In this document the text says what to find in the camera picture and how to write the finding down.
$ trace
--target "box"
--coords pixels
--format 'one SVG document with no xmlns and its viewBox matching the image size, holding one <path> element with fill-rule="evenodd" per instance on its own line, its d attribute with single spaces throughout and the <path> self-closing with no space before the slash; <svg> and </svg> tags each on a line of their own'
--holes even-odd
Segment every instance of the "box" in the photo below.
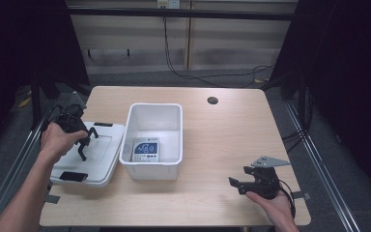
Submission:
<svg viewBox="0 0 371 232">
<path fill-rule="evenodd" d="M 157 138 L 158 162 L 133 161 L 138 138 Z M 119 161 L 133 180 L 175 180 L 183 160 L 183 109 L 175 103 L 135 103 L 130 107 Z"/>
<path fill-rule="evenodd" d="M 95 128 L 99 137 L 90 136 L 89 146 L 83 148 L 86 160 L 78 154 L 80 144 L 74 146 L 53 166 L 50 181 L 56 185 L 79 183 L 90 187 L 106 186 L 114 172 L 122 146 L 125 126 L 84 122 L 89 130 Z"/>
</svg>

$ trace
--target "wooden table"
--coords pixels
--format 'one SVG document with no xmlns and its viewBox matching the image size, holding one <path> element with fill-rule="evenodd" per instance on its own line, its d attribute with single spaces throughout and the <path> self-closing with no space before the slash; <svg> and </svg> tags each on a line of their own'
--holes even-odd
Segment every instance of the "wooden table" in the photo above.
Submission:
<svg viewBox="0 0 371 232">
<path fill-rule="evenodd" d="M 217 104 L 208 98 L 216 97 Z M 96 87 L 83 121 L 126 123 L 135 102 L 173 102 L 184 111 L 184 158 L 176 181 L 133 181 L 118 163 L 109 185 L 54 186 L 45 226 L 250 226 L 271 224 L 265 212 L 228 177 L 253 181 L 243 167 L 261 156 L 288 160 L 264 92 L 248 89 Z M 292 191 L 300 190 L 292 166 L 275 168 Z M 296 200 L 296 223 L 310 215 Z"/>
</svg>

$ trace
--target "black cable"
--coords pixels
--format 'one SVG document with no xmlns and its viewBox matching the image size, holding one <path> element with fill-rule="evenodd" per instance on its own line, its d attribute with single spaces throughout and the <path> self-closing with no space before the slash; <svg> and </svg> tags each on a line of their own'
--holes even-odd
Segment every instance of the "black cable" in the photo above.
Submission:
<svg viewBox="0 0 371 232">
<path fill-rule="evenodd" d="M 297 214 L 297 207 L 295 206 L 294 195 L 292 194 L 291 188 L 284 181 L 279 180 L 279 182 L 284 184 L 290 192 L 288 193 L 283 187 L 280 187 L 280 190 L 284 192 L 284 194 L 288 197 L 289 203 L 291 205 L 292 218 L 295 218 L 295 215 Z"/>
<path fill-rule="evenodd" d="M 282 140 L 284 143 L 289 143 L 297 138 L 299 140 L 292 146 L 290 149 L 287 150 L 287 153 L 291 152 L 300 142 L 301 140 L 308 134 L 309 129 L 311 127 L 312 123 L 312 118 L 313 118 L 313 107 L 314 107 L 314 100 L 310 94 L 310 91 L 307 90 L 307 95 L 306 95 L 306 115 L 305 115 L 305 122 L 303 127 L 300 130 L 297 130 L 287 136 L 282 137 Z"/>
<path fill-rule="evenodd" d="M 290 149 L 287 150 L 287 154 L 290 153 L 301 141 L 302 138 L 298 139 L 298 141 Z"/>
<path fill-rule="evenodd" d="M 52 122 L 52 120 L 56 117 L 55 116 L 55 117 L 49 119 L 49 117 L 52 114 L 53 110 L 55 110 L 56 108 L 59 108 L 60 111 L 62 111 L 62 109 L 63 109 L 63 107 L 60 104 L 56 104 L 55 106 L 53 106 L 53 108 L 51 108 L 50 111 L 47 113 L 47 116 L 46 116 L 46 121 L 47 122 Z"/>
<path fill-rule="evenodd" d="M 295 215 L 297 213 L 297 208 L 295 206 L 294 195 L 292 194 L 291 188 L 288 186 L 288 184 L 286 184 L 284 181 L 279 180 L 279 178 L 278 178 L 278 181 L 280 183 L 284 184 L 288 188 L 288 190 L 290 191 L 290 193 L 288 193 L 288 191 L 285 190 L 281 185 L 277 185 L 276 183 L 272 182 L 266 176 L 261 175 L 259 173 L 255 173 L 255 175 L 257 175 L 257 176 L 261 177 L 262 179 L 266 180 L 268 182 L 268 184 L 270 184 L 270 185 L 272 185 L 274 187 L 279 188 L 279 190 L 281 190 L 287 196 L 288 201 L 289 201 L 289 204 L 291 206 L 290 209 L 291 209 L 292 218 L 295 218 Z"/>
<path fill-rule="evenodd" d="M 209 78 L 209 77 L 220 77 L 220 76 L 244 76 L 244 75 L 251 75 L 252 74 L 252 80 L 249 81 L 249 83 L 245 84 L 244 86 L 240 86 L 240 87 L 236 87 L 236 88 L 246 88 L 248 87 L 249 85 L 253 84 L 255 82 L 255 74 L 256 73 L 260 73 L 260 72 L 263 72 L 269 68 L 272 68 L 274 65 L 270 65 L 270 66 L 257 66 L 255 67 L 254 69 L 252 69 L 252 72 L 246 72 L 246 73 L 230 73 L 230 74 L 212 74 L 212 75 L 202 75 L 202 76 L 193 76 L 193 75 L 188 75 L 188 74 L 181 74 L 181 73 L 178 73 L 174 67 L 173 67 L 173 64 L 171 63 L 171 58 L 170 58 L 170 49 L 169 49 L 169 45 L 168 45 L 168 39 L 167 39 L 167 19 L 166 17 L 163 18 L 163 22 L 164 22 L 164 41 L 165 41 L 165 58 L 166 58 L 166 63 L 167 63 L 167 66 L 169 68 L 169 70 L 181 77 L 181 78 L 184 78 L 184 79 L 187 79 L 187 80 L 199 80 L 199 81 L 202 81 L 206 84 L 209 84 L 209 85 L 213 85 L 215 87 L 219 87 L 219 88 L 228 88 L 227 86 L 221 86 L 221 85 L 218 85 L 218 84 L 215 84 L 215 83 L 212 83 L 210 81 L 207 81 L 205 80 L 204 78 Z"/>
</svg>

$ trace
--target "forearm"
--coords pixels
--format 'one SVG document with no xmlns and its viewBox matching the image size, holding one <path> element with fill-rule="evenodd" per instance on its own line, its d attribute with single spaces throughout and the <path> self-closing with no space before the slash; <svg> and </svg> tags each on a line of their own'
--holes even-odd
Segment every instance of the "forearm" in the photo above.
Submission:
<svg viewBox="0 0 371 232">
<path fill-rule="evenodd" d="M 275 225 L 276 232 L 299 232 L 297 225 L 293 220 L 285 221 L 282 224 Z"/>
<path fill-rule="evenodd" d="M 0 216 L 0 231 L 38 231 L 52 167 L 42 154 L 38 156 L 22 187 Z"/>
</svg>

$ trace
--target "aluminum rail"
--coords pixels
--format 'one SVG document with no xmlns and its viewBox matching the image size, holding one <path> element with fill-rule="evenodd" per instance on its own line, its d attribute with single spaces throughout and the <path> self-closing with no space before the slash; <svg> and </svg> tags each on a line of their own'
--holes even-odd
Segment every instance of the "aluminum rail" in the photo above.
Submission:
<svg viewBox="0 0 371 232">
<path fill-rule="evenodd" d="M 287 101 L 286 107 L 291 116 L 291 119 L 295 124 L 295 127 L 298 131 L 301 131 L 302 127 L 300 125 L 300 120 L 298 119 L 297 110 L 295 109 L 293 103 L 291 101 Z M 309 134 L 306 134 L 301 137 L 301 140 L 315 166 L 316 171 L 318 172 L 319 177 L 321 178 L 326 191 L 328 192 L 329 198 L 332 201 L 336 213 L 339 215 L 339 218 L 345 226 L 346 231 L 360 231 L 359 227 L 357 226 L 357 222 L 352 214 L 352 211 L 349 209 L 335 182 L 332 180 L 328 169 L 325 166 L 324 161 L 322 160 L 318 150 L 316 149 L 311 137 L 309 136 Z"/>
<path fill-rule="evenodd" d="M 228 18 L 292 21 L 294 19 L 315 19 L 318 15 L 298 15 L 290 13 L 256 13 L 226 12 L 177 9 L 142 9 L 142 8 L 102 8 L 102 7 L 20 7 L 27 14 L 61 14 L 61 15 L 115 15 L 115 16 L 165 16 L 165 17 L 196 17 L 196 18 Z"/>
</svg>

